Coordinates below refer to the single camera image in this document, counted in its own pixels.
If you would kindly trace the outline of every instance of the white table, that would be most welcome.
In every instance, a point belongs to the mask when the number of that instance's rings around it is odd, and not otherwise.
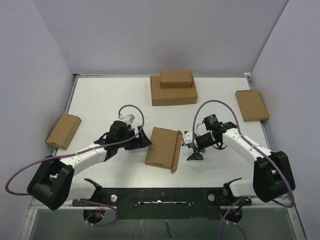
[[[243,122],[235,97],[237,90],[248,90],[246,78],[195,78],[198,93],[197,104],[179,106],[152,106],[149,77],[137,78],[79,78],[68,113],[79,116],[82,123],[67,150],[58,155],[74,153],[108,132],[118,119],[118,110],[125,104],[138,106],[144,114],[145,134],[150,138],[153,127],[191,131],[194,115],[199,106],[211,99],[224,101],[235,111],[242,132],[257,143],[267,147],[260,122]],[[135,126],[142,122],[139,112],[128,107],[124,115],[136,116]],[[219,121],[235,122],[229,110],[219,103],[209,103],[200,112],[197,122],[210,114]],[[203,126],[199,133],[205,133]],[[75,178],[90,178],[105,188],[191,188],[222,187],[237,178],[252,178],[253,168],[230,148],[209,148],[203,161],[186,161],[192,149],[182,147],[178,169],[145,165],[147,148],[120,149],[118,154],[104,163],[84,170]]]
[[[267,147],[260,122],[243,122],[237,104],[235,92],[237,90],[249,89],[246,78],[195,78],[198,103],[181,106],[152,106],[148,77],[80,77],[76,78],[76,81],[73,94],[71,93],[73,97],[70,98],[71,101],[67,104],[67,107],[69,107],[67,108],[67,112],[79,116],[82,119],[82,123],[68,150],[58,150],[58,155],[79,151],[97,140],[103,133],[108,132],[110,125],[114,120],[117,120],[118,109],[125,104],[134,104],[141,108],[145,116],[144,131],[150,137],[153,127],[191,131],[193,118],[198,107],[210,99],[221,100],[229,104],[239,119],[241,130],[257,143]],[[123,114],[130,113],[136,116],[134,122],[136,126],[140,125],[141,116],[139,116],[139,113],[135,109],[127,108],[123,110]],[[226,107],[218,103],[209,103],[200,112],[198,122],[200,123],[202,118],[210,114],[216,114],[222,122],[234,121]],[[199,128],[200,134],[204,132],[204,128]],[[186,161],[192,152],[191,149],[182,147],[178,169],[175,173],[170,173],[169,169],[145,165],[146,148],[131,151],[120,149],[118,154],[107,162],[91,166],[76,175],[75,178],[90,178],[105,188],[200,188],[222,187],[224,183],[230,180],[251,178],[253,176],[252,167],[231,149],[226,148],[218,151],[212,147],[204,154],[203,161]],[[285,197],[278,200],[286,204],[290,201]],[[266,232],[263,230],[266,229],[264,222],[266,220],[265,213],[270,213],[271,220],[266,221],[267,223],[273,223],[274,226],[271,233],[274,236],[284,236],[281,239],[295,239],[295,237],[297,240],[305,239],[295,207],[289,208],[287,210],[288,215],[285,216],[286,220],[282,220],[281,223],[277,224],[277,220],[282,218],[279,218],[281,216],[276,213],[280,213],[283,209],[282,207],[272,201],[268,203],[261,202],[258,198],[253,198],[252,201],[254,202],[252,206],[245,206],[244,208],[253,210],[251,212],[253,219],[263,214],[264,220],[262,223],[255,220],[248,222],[248,226],[245,229],[250,235],[259,235],[261,239],[263,237],[268,239],[266,236],[270,235],[270,229],[267,229]],[[64,220],[72,219],[68,215],[68,210],[72,210],[71,215],[75,216],[73,221],[79,221],[79,223],[68,227],[67,232],[70,233],[70,236],[78,235],[86,238],[85,235],[88,234],[88,229],[81,228],[83,208],[72,207],[71,202],[66,202],[59,208],[59,211],[50,211],[47,216],[46,212],[48,212],[48,208],[33,199],[20,239],[29,239],[35,221],[40,221],[42,215],[44,215],[45,219],[52,220],[52,223],[49,225],[50,228],[51,226],[55,226],[58,229],[55,232],[57,238],[61,239],[60,235],[65,238],[66,223]],[[242,220],[244,227],[247,224],[246,221],[249,220],[249,215]],[[37,232],[39,229],[44,229],[44,232],[40,233],[41,237],[43,237],[47,230],[41,224],[37,228],[38,225],[35,224],[34,231]],[[114,230],[118,235],[119,230],[117,228]],[[90,237],[92,239],[99,239],[100,236],[110,234],[110,231],[111,228],[94,229],[90,233]]]

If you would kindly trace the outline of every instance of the wire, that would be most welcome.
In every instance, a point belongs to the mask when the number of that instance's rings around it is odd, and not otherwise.
[[[9,184],[11,183],[11,181],[12,181],[18,174],[20,174],[21,172],[23,172],[24,170],[26,170],[26,169],[34,166],[34,165],[43,163],[43,162],[74,157],[74,156],[76,156],[76,155],[81,155],[81,154],[87,153],[87,152],[89,152],[89,151],[93,151],[93,149],[101,149],[101,148],[105,148],[105,147],[111,147],[111,146],[115,146],[115,145],[119,145],[119,144],[124,144],[124,143],[127,143],[127,142],[131,141],[132,139],[134,139],[134,138],[135,138],[136,136],[138,136],[138,135],[141,133],[141,131],[143,130],[143,127],[144,127],[144,125],[145,125],[145,116],[144,116],[143,112],[140,110],[140,108],[138,108],[137,106],[132,105],[132,104],[127,104],[127,105],[122,106],[122,107],[119,109],[118,114],[120,115],[122,109],[124,109],[124,108],[126,108],[126,107],[133,107],[133,108],[137,109],[137,110],[140,112],[141,117],[142,117],[141,128],[139,129],[139,131],[138,131],[134,136],[128,138],[127,140],[123,140],[123,141],[119,141],[119,142],[114,142],[114,143],[109,143],[109,144],[105,144],[105,145],[101,145],[101,146],[95,146],[95,147],[87,148],[87,149],[78,151],[78,152],[76,152],[76,153],[65,154],[65,155],[60,155],[60,156],[50,156],[50,157],[46,157],[46,158],[43,158],[43,159],[41,159],[41,160],[32,162],[32,163],[30,163],[30,164],[28,164],[28,165],[20,168],[18,171],[16,171],[16,172],[8,179],[8,181],[6,181],[5,187],[4,187],[5,190],[6,190],[9,194],[12,194],[12,195],[28,196],[29,193],[15,192],[15,191],[11,191],[11,190],[9,189]]]
[[[235,211],[231,212],[229,216],[235,215],[237,212],[240,211],[240,209],[242,209],[243,206],[249,204],[250,202],[251,202],[250,200],[247,200],[244,204],[241,204]]]
[[[205,122],[203,121],[202,123],[199,123],[195,128],[196,134],[199,135],[199,136],[200,136],[200,134],[198,133],[198,127],[203,123],[205,123]]]
[[[219,227],[218,227],[218,239],[220,240],[221,238],[221,228],[222,228],[222,224],[223,222],[226,220],[226,216],[230,213],[230,211],[232,210],[232,208],[234,206],[236,206],[238,203],[240,203],[243,199],[245,199],[245,197],[240,197],[234,204],[231,205],[231,207],[229,207],[229,209],[224,213],[223,217],[221,218],[221,221],[219,223]],[[245,238],[247,239],[247,233],[246,231],[237,223],[233,222],[233,221],[229,221],[230,223],[233,223],[234,225],[236,225],[244,234]]]
[[[102,198],[102,203],[103,203],[103,204],[105,204],[105,203],[106,203],[106,199],[105,199],[105,197],[103,197],[103,198]],[[102,210],[102,208],[100,208],[99,213],[100,213],[100,215],[101,215],[101,216],[103,216],[103,214],[101,213],[101,210]]]
[[[108,225],[111,225],[111,224],[114,224],[118,219],[119,219],[119,210],[116,209],[115,207],[113,206],[109,206],[109,205],[106,205],[106,204],[102,204],[102,203],[98,203],[98,202],[94,202],[94,201],[88,201],[88,200],[84,200],[84,199],[80,199],[81,202],[85,203],[85,204],[90,204],[90,205],[94,205],[94,206],[101,206],[101,207],[105,207],[105,208],[108,208],[108,209],[112,209],[115,211],[115,217],[112,221],[110,222],[107,222],[107,223],[104,223],[104,224],[93,224],[92,226],[94,227],[106,227]],[[85,219],[85,222],[87,222],[89,220],[89,218],[93,217],[93,216],[96,216],[95,213],[89,215],[86,219]]]
[[[284,176],[284,174],[282,173],[282,171],[280,170],[280,168],[272,161],[272,159],[270,157],[268,157],[266,154],[264,154],[259,148],[257,148],[256,146],[254,146],[248,139],[246,139],[242,133],[241,133],[241,130],[240,130],[240,125],[239,125],[239,121],[238,121],[238,118],[235,114],[235,112],[232,110],[232,108],[226,104],[225,102],[223,101],[220,101],[220,100],[208,100],[208,101],[205,101],[199,108],[198,110],[196,111],[195,113],[195,116],[194,116],[194,119],[193,119],[193,124],[192,124],[192,141],[191,141],[191,144],[190,146],[193,147],[194,143],[195,143],[195,137],[196,137],[196,134],[195,134],[195,126],[196,126],[196,120],[197,120],[197,116],[200,112],[200,110],[204,107],[204,105],[208,104],[208,103],[219,103],[219,104],[222,104],[224,105],[225,107],[227,107],[230,112],[232,113],[233,117],[234,117],[234,120],[235,120],[235,124],[236,124],[236,127],[237,127],[237,130],[238,130],[238,133],[239,135],[241,136],[241,138],[247,143],[249,144],[254,150],[256,150],[260,155],[262,155],[263,157],[265,157],[267,159],[267,161],[274,167],[274,169],[277,171],[277,173],[280,175],[280,177],[282,178],[285,186],[287,187],[288,189],[288,192],[289,192],[289,195],[291,197],[291,203],[289,205],[286,205],[286,204],[283,204],[277,200],[272,200],[274,203],[282,206],[282,207],[285,207],[285,208],[292,208],[293,206],[295,206],[295,196],[294,196],[294,193],[292,191],[292,188],[288,182],[288,180],[286,179],[286,177]],[[218,238],[220,240],[220,230],[221,230],[221,227],[222,227],[222,223],[225,219],[225,217],[227,216],[227,214],[231,211],[231,209],[235,206],[236,204],[234,203],[229,209],[228,211],[226,211],[226,213],[224,214],[224,217],[221,219],[220,221],[220,224],[219,224],[219,228],[218,228]]]

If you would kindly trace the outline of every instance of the screw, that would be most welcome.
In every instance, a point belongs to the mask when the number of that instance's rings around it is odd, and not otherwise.
[[[209,194],[208,195],[208,199],[209,199],[210,202],[213,202],[215,200],[215,195]]]
[[[111,202],[116,202],[117,201],[117,199],[118,199],[118,197],[117,197],[117,195],[111,195],[111,197],[110,197],[110,200],[111,200]]]

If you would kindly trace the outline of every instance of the flat cardboard box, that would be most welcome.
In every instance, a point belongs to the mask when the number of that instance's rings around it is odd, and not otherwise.
[[[181,131],[154,127],[150,140],[152,145],[148,147],[144,163],[171,169],[171,173],[177,171],[182,145]]]
[[[198,95],[192,76],[192,87],[161,88],[160,76],[150,76],[152,106],[175,106],[196,104]]]
[[[190,70],[162,70],[160,72],[160,88],[188,89],[192,87]]]
[[[244,122],[266,121],[269,119],[267,109],[257,90],[240,90],[235,92]]]
[[[45,142],[55,148],[66,150],[74,138],[81,119],[78,116],[63,113]]]

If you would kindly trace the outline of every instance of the cardboard box flap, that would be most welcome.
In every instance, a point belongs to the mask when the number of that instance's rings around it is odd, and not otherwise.
[[[235,93],[243,121],[266,121],[269,115],[257,90],[239,90]]]
[[[182,132],[178,131],[176,136],[173,158],[172,158],[171,173],[174,173],[178,169],[181,146],[182,146]]]
[[[80,123],[81,123],[80,118],[78,118],[78,120],[76,119],[76,120],[72,123],[72,125],[71,125],[71,127],[70,127],[70,129],[69,129],[69,132],[68,132],[66,138],[64,139],[64,142],[63,142],[63,145],[62,145],[62,146],[67,146],[67,147],[68,147],[68,146],[70,145],[72,139],[73,139],[74,136],[76,135],[76,132],[77,132],[77,130],[78,130],[78,127],[79,127]]]
[[[162,70],[160,71],[160,88],[185,89],[193,85],[190,70]]]
[[[64,113],[59,117],[59,119],[58,119],[58,121],[55,123],[55,125],[54,125],[54,127],[51,129],[51,131],[50,131],[50,133],[48,134],[48,136],[46,137],[46,139],[45,139],[45,142],[46,143],[49,143],[49,142],[52,142],[53,144],[54,144],[54,139],[55,139],[55,133],[53,133],[53,131],[54,131],[54,129],[55,129],[55,127],[56,127],[56,125],[58,124],[58,122],[60,121],[60,119],[61,119],[61,117],[64,115]]]
[[[54,128],[52,129],[50,135],[47,138],[48,142],[51,143],[62,143],[68,135],[69,128],[72,127],[74,121],[71,118],[68,118],[68,115],[63,113]]]
[[[171,169],[174,173],[178,168],[182,133],[164,128],[154,127],[148,147],[145,164]]]

